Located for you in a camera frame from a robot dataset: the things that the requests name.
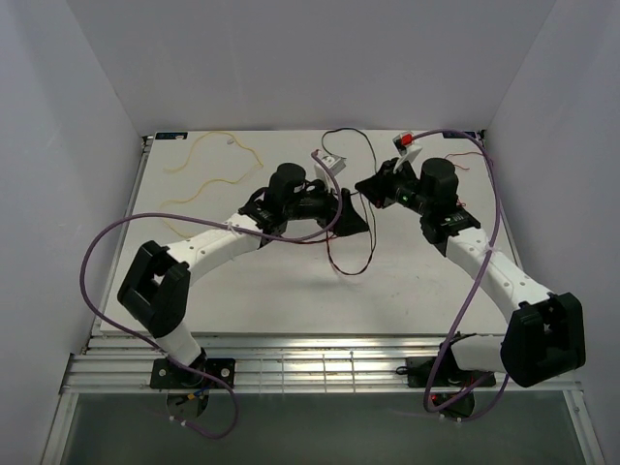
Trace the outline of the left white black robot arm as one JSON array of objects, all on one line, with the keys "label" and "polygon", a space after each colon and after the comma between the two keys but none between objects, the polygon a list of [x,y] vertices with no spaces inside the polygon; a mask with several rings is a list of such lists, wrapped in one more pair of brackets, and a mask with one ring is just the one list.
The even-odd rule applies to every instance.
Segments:
[{"label": "left white black robot arm", "polygon": [[348,189],[329,189],[308,181],[296,164],[280,165],[266,187],[232,215],[225,228],[160,245],[141,245],[117,294],[119,303],[175,361],[173,377],[185,387],[205,375],[205,355],[184,322],[190,288],[206,273],[281,236],[291,221],[313,220],[335,236],[366,233]]}]

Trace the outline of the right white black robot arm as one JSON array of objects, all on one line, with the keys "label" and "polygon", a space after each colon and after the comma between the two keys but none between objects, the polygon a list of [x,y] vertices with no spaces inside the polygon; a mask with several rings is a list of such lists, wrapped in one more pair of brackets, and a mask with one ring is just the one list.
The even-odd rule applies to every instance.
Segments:
[{"label": "right white black robot arm", "polygon": [[437,363],[440,378],[459,385],[473,371],[509,375],[528,388],[586,361],[583,311],[571,293],[556,294],[492,250],[481,223],[459,202],[453,164],[424,161],[419,172],[392,159],[356,184],[375,207],[398,203],[419,214],[426,240],[458,265],[493,301],[508,326],[501,336],[453,336]]}]

